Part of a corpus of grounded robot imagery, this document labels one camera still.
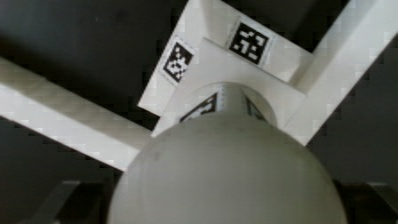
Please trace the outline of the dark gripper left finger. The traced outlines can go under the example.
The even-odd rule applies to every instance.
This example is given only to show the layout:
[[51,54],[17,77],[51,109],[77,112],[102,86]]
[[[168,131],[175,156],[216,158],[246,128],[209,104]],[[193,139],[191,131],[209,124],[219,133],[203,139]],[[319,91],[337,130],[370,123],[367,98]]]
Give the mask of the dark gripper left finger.
[[63,181],[19,224],[107,224],[109,201],[107,182]]

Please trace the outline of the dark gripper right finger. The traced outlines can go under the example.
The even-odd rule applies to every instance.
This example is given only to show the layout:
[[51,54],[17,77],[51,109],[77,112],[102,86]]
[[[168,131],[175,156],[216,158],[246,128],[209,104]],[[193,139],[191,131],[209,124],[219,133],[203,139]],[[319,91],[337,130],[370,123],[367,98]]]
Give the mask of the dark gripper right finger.
[[337,182],[349,224],[398,224],[398,189],[379,182]]

